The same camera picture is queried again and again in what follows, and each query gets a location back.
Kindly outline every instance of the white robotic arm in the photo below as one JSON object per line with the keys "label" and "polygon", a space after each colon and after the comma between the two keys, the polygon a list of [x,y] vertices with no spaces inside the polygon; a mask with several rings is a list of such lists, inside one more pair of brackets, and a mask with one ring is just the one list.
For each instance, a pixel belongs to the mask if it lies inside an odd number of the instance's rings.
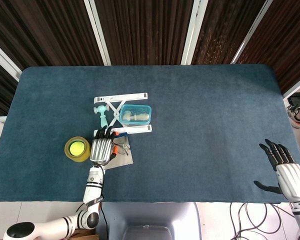
{"label": "white robotic arm", "polygon": [[96,139],[92,142],[90,160],[93,162],[93,167],[90,168],[83,197],[87,211],[82,210],[76,215],[44,223],[14,224],[4,233],[3,240],[34,240],[36,238],[60,240],[70,237],[76,229],[90,230],[98,225],[99,206],[103,200],[104,166],[116,156],[112,153],[115,133],[111,133],[111,130],[112,127],[109,127],[106,132],[105,128],[99,130]]}
{"label": "white robotic arm", "polygon": [[269,147],[263,144],[260,144],[260,147],[265,151],[276,173],[279,187],[265,186],[259,181],[254,183],[264,191],[283,194],[292,204],[292,213],[300,228],[300,165],[295,163],[285,146],[275,144],[268,139],[265,142]]}

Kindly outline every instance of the yellow ball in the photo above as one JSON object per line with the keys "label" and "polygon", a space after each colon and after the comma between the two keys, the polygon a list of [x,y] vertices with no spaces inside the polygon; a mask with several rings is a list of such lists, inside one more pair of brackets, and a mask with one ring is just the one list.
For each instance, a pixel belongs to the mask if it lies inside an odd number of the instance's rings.
{"label": "yellow ball", "polygon": [[75,141],[70,145],[70,154],[73,156],[81,155],[85,150],[85,144],[82,141]]}

